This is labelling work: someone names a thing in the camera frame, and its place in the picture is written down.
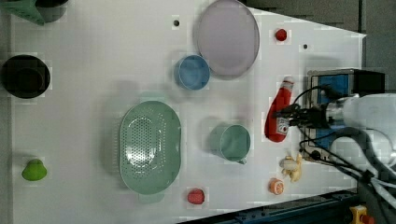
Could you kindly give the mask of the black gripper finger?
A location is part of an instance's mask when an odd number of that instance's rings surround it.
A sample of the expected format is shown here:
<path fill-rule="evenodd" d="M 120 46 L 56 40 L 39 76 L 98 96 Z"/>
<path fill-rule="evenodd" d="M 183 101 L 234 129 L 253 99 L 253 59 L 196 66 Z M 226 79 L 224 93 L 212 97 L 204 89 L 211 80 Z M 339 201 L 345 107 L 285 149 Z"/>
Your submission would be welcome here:
<path fill-rule="evenodd" d="M 278 126 L 298 126 L 300 120 L 294 117 L 278 117 L 276 119 Z"/>
<path fill-rule="evenodd" d="M 276 116 L 292 116 L 296 114 L 300 110 L 300 106 L 298 104 L 288 105 L 282 109 L 276 111 Z"/>

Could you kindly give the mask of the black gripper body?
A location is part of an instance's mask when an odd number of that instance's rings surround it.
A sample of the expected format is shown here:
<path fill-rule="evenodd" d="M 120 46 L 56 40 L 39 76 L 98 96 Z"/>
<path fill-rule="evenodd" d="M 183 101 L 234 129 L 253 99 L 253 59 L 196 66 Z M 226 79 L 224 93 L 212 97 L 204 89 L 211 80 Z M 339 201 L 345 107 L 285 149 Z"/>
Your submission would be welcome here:
<path fill-rule="evenodd" d="M 329 129 L 326 108 L 326 105 L 301 108 L 298 112 L 299 124 L 310 129 Z"/>

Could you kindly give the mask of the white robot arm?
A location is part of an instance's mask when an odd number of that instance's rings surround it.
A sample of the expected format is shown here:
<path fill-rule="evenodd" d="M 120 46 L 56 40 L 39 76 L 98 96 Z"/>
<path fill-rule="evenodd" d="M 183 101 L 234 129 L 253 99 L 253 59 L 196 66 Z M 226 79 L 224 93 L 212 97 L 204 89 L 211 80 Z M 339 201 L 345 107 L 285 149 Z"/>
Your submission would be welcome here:
<path fill-rule="evenodd" d="M 289 126 L 330 129 L 327 163 L 356 179 L 377 200 L 386 224 L 395 224 L 395 95 L 339 97 L 303 108 L 294 103 L 270 117 Z"/>

